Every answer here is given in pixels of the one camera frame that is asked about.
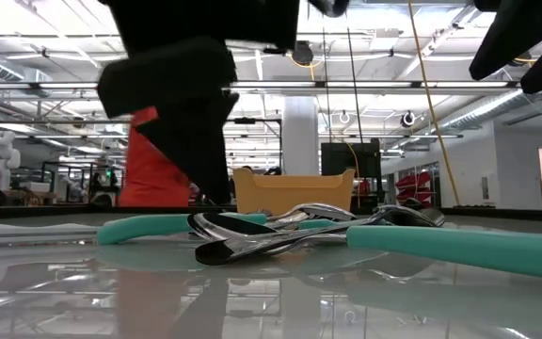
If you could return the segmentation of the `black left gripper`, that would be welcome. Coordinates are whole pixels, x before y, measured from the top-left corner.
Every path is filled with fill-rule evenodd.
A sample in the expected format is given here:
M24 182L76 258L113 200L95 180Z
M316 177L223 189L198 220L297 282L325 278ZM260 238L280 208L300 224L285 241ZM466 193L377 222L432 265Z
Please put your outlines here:
M132 118L154 107L157 118L137 132L210 201L229 202L223 126L239 96L227 89L235 66L222 42L292 47L299 0L99 2L109 8L125 50L139 52L104 68L97 91L106 115Z

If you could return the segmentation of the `teal handled silver spoon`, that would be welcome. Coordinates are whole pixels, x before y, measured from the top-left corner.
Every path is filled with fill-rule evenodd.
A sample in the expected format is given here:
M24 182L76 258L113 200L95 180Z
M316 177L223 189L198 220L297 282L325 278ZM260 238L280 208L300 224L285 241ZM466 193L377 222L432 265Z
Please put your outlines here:
M198 214L199 232L221 239L255 235L256 224L221 215ZM382 250L478 266L542 278L542 234L457 230L417 226L353 226L346 231L348 247Z
M298 230L308 230L308 229L319 229L319 228L325 228L325 227L333 227L338 224L337 221L333 221L330 219L308 219L303 220L298 223L297 229Z
M299 204L278 216L271 216L269 213L263 212L248 214L223 212L221 216L251 221L271 228L287 227L295 222L313 219L349 221L357 218L351 212L340 207L319 202ZM96 240L99 245L115 245L142 236L191 232L192 229L188 224L189 217L190 214L166 214L142 215L112 220L106 222L97 231Z

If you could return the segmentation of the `glossy black spoon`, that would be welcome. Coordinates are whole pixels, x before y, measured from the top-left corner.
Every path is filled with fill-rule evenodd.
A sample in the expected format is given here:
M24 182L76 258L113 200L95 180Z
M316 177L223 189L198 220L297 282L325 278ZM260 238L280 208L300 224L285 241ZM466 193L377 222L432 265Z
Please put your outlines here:
M255 235L228 235L196 248L196 260L208 266L222 266L240 260L273 256L307 244L342 244L353 226L440 227L445 217L438 209L411 209L401 205L383 205L368 218L340 221L336 226L319 229L272 231Z

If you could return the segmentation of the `person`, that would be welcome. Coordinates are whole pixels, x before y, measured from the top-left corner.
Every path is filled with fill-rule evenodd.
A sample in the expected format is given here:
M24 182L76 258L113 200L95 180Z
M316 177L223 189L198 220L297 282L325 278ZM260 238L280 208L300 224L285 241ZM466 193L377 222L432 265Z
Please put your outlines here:
M138 110L131 118L126 172L118 204L121 207L186 207L190 181L137 126L157 118L154 107Z

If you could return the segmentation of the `white building pillar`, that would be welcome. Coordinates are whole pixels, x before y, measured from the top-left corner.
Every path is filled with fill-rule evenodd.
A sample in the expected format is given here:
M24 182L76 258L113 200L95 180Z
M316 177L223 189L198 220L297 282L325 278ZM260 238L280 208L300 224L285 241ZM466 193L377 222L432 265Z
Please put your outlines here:
M287 96L282 117L283 169L288 175L319 173L318 107L310 96Z

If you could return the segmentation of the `orange plastic bin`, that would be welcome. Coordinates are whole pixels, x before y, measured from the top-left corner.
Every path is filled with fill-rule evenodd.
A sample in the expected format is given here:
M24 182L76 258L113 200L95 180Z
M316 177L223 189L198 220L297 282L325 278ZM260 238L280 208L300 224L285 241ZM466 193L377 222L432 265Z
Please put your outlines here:
M349 210L355 171L340 175L261 175L250 169L233 171L236 205L239 213L259 210L273 216L288 212L302 203L324 203Z

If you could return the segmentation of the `black cabinet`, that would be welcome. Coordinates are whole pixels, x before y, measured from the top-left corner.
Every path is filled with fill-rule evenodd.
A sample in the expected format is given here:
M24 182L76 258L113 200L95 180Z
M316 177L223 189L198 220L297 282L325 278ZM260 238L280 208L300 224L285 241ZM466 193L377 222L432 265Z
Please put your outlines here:
M323 175L355 171L351 206L356 210L371 209L384 201L381 152L377 138L364 143L327 142L321 144Z

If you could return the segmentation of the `red equipment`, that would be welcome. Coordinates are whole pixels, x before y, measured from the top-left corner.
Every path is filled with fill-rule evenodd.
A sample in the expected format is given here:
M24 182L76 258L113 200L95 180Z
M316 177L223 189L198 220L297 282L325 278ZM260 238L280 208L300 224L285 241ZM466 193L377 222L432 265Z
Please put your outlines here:
M422 203L430 203L435 192L431 187L432 176L428 171L409 174L395 183L396 200L405 202L415 199Z

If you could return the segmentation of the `white robot figure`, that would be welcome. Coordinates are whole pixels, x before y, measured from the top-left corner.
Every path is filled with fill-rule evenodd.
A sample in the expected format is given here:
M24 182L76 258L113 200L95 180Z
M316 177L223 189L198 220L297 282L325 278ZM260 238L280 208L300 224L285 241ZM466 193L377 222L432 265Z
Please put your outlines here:
M21 153L13 147L14 132L0 131L0 190L10 187L11 171L20 167Z

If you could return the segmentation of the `black workstation frame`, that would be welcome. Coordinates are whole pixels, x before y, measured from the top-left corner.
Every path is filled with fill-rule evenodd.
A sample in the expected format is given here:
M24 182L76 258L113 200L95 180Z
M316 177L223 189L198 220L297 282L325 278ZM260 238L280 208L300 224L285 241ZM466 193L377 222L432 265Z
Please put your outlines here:
M98 162L45 161L41 180L49 182L51 201L115 207L124 186L125 169Z

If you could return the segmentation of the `black table frame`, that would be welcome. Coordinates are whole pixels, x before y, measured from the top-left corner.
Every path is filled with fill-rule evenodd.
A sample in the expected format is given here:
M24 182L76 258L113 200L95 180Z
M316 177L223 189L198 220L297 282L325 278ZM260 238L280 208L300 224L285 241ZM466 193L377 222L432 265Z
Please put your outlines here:
M29 218L73 214L187 214L196 212L236 212L235 205L188 207L100 207L91 204L47 206L0 206L0 218ZM445 216L504 218L542 221L542 210L496 209L476 207L440 207Z

